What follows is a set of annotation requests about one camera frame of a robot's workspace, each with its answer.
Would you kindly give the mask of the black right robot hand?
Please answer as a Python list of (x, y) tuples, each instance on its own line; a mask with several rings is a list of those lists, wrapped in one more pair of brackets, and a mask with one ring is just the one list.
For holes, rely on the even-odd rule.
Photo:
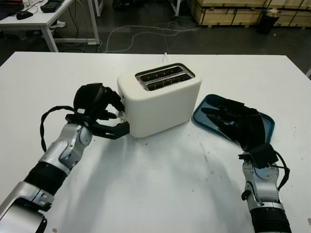
[(207, 97), (205, 102), (211, 107), (202, 108), (201, 111), (221, 133), (236, 141), (243, 151), (265, 143), (265, 128), (257, 109), (216, 95)]

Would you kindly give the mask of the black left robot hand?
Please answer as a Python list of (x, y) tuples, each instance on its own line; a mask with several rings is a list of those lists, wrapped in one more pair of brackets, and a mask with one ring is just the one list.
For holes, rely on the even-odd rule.
[(124, 105), (118, 93), (102, 83), (90, 83), (81, 86), (75, 94), (73, 108), (92, 120), (116, 119), (114, 113), (107, 111), (112, 105), (117, 111), (124, 112)]

